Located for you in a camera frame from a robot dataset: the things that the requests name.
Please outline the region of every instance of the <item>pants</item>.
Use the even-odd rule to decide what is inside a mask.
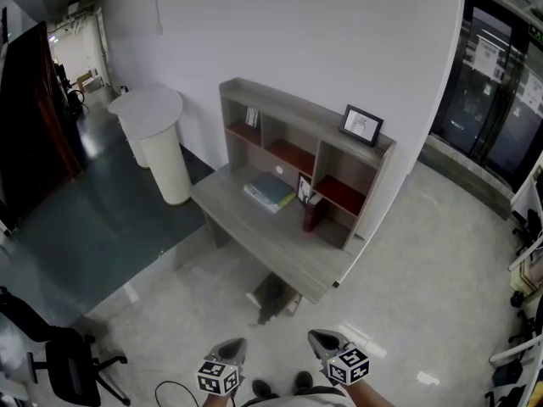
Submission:
[[[300,395],[316,395],[319,393],[331,393],[334,395],[341,395],[342,397],[345,396],[344,393],[341,392],[339,389],[336,389],[335,387],[329,387],[329,386],[315,386],[315,387],[312,387],[311,389],[300,389],[294,393],[294,396],[296,397]],[[264,398],[251,399],[250,401],[247,401],[242,407],[249,407],[250,405],[258,404],[258,403],[261,403],[262,401],[267,401],[268,399],[274,399],[274,398],[279,398],[279,395],[277,395],[276,393],[270,393]]]

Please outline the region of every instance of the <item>cube with qr code marker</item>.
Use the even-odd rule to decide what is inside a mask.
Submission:
[[[239,386],[239,370],[235,365],[204,360],[196,372],[196,384],[201,391],[223,396]]]
[[[370,360],[358,348],[351,348],[328,359],[328,378],[349,386],[358,382],[370,371]]]

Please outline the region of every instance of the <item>green exit sign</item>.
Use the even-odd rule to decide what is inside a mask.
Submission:
[[[529,34],[539,43],[543,44],[543,32],[535,25],[529,25]]]

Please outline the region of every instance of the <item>chair seat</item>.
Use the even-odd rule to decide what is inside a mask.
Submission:
[[[63,401],[89,407],[100,405],[91,347],[73,329],[65,329],[45,346],[49,381],[56,396]]]

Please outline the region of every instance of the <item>black cable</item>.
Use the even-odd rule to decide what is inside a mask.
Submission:
[[[187,386],[182,385],[178,382],[173,382],[172,380],[164,380],[162,383],[160,383],[155,389],[154,389],[154,399],[156,399],[156,404],[159,407],[162,407],[162,404],[159,402],[159,397],[157,396],[157,391],[159,390],[159,387],[163,384],[170,383],[170,384],[176,384],[177,386],[181,386],[183,389],[185,389],[187,392],[190,393],[190,396],[193,397],[194,403],[196,404],[196,407],[200,407],[198,404],[198,401],[194,397],[193,393],[190,391],[190,389]],[[233,407],[236,407],[236,402],[234,401],[234,398],[230,398],[232,400]]]

